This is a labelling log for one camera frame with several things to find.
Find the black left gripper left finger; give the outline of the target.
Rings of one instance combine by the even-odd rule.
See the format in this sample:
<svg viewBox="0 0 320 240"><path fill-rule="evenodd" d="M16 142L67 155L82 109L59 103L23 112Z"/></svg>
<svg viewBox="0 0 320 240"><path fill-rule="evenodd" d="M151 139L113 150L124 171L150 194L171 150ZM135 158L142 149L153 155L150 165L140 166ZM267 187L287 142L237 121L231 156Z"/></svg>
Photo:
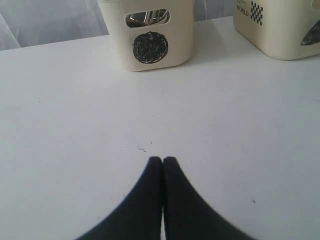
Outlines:
<svg viewBox="0 0 320 240"><path fill-rule="evenodd" d="M163 215L163 163L152 156L123 201L79 240L159 240Z"/></svg>

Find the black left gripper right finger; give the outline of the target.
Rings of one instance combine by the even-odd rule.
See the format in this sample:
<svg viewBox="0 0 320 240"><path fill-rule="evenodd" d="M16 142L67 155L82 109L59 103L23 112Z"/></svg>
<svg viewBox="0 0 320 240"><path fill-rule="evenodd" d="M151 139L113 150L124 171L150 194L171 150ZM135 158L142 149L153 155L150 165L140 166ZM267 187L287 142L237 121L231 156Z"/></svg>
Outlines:
<svg viewBox="0 0 320 240"><path fill-rule="evenodd" d="M164 229L167 240L252 240L206 203L193 188L177 159L163 160Z"/></svg>

